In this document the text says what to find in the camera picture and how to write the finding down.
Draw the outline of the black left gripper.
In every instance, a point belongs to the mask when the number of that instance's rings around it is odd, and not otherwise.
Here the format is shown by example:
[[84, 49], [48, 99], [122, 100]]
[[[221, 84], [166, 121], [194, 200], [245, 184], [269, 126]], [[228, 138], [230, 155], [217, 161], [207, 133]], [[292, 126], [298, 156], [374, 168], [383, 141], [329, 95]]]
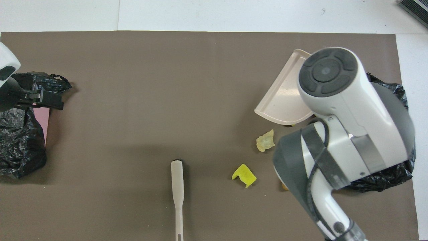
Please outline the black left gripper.
[[3, 81], [0, 89], [0, 111], [5, 112], [12, 108], [27, 110], [28, 108], [53, 108], [63, 110], [64, 103], [58, 94], [45, 90], [36, 92], [23, 89], [14, 78]]

